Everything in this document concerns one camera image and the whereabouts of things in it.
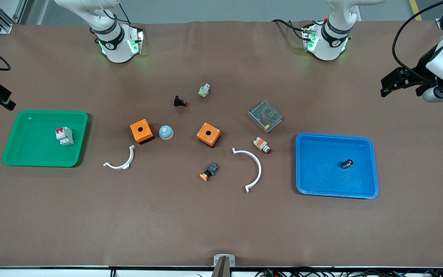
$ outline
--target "black connector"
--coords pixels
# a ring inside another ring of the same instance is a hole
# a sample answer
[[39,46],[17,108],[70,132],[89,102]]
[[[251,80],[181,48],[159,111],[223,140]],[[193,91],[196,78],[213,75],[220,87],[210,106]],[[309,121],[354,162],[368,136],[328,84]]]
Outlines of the black connector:
[[346,168],[350,168],[353,165],[353,161],[348,159],[344,162],[341,163],[341,167],[346,169]]
[[176,95],[175,96],[175,99],[174,99],[174,106],[184,106],[184,107],[187,107],[187,106],[189,106],[189,103],[187,103],[186,101],[183,101],[183,100],[181,100],[181,99],[179,99],[179,96],[178,95]]

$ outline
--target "white robotic arm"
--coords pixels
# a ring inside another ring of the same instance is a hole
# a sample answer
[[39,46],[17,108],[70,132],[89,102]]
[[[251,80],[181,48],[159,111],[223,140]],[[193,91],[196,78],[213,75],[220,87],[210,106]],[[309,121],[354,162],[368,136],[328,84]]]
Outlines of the white robotic arm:
[[332,61],[345,50],[348,34],[357,20],[355,6],[377,5],[387,0],[326,0],[331,14],[326,21],[310,26],[303,32],[304,48],[324,61]]
[[417,96],[423,96],[426,102],[443,102],[443,36],[436,46],[420,58],[415,68],[396,68],[381,82],[382,97],[397,89],[419,85]]
[[143,30],[118,23],[109,9],[120,0],[55,0],[81,17],[98,37],[102,53],[114,63],[124,63],[141,52]]

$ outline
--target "white semicircular bracket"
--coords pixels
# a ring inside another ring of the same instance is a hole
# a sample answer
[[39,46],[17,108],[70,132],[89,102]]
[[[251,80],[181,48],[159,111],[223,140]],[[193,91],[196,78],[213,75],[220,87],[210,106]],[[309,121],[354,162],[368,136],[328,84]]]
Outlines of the white semicircular bracket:
[[132,149],[134,149],[134,145],[131,145],[130,146],[130,158],[128,159],[128,161],[125,163],[125,164],[123,164],[123,165],[121,165],[121,166],[119,166],[119,167],[114,167],[113,165],[111,165],[110,163],[104,163],[104,167],[109,167],[109,168],[112,168],[112,169],[128,169],[129,168],[129,165],[131,164],[131,162],[132,162],[132,158],[134,157],[134,152],[132,151]]
[[246,154],[247,156],[253,158],[257,164],[257,168],[259,169],[259,174],[257,175],[257,178],[252,183],[250,183],[246,186],[246,192],[249,193],[249,189],[252,188],[257,183],[257,181],[259,181],[259,179],[261,177],[261,173],[262,173],[261,162],[257,159],[257,157],[253,153],[251,153],[249,151],[244,151],[244,150],[235,151],[235,148],[232,148],[232,151],[233,151],[234,155],[235,154]]

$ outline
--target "green tray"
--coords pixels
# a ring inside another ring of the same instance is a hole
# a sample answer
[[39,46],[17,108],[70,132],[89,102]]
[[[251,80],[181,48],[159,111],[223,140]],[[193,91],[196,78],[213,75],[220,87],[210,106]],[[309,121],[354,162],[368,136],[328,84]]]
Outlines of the green tray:
[[[72,167],[80,157],[87,122],[86,112],[24,110],[16,117],[2,161],[5,165]],[[55,133],[60,127],[73,131],[74,145],[60,145]]]

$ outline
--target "plastic tray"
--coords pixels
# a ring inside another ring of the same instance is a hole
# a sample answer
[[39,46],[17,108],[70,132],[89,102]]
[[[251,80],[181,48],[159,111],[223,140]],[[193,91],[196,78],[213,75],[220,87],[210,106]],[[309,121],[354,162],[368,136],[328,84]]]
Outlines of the plastic tray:
[[[5,165],[72,167],[78,162],[88,122],[86,112],[24,110],[18,114],[2,161]],[[74,145],[64,147],[55,130],[68,127]]]
[[[378,196],[374,146],[366,137],[301,133],[295,141],[296,184],[303,194],[373,199]],[[341,163],[354,165],[343,169]]]

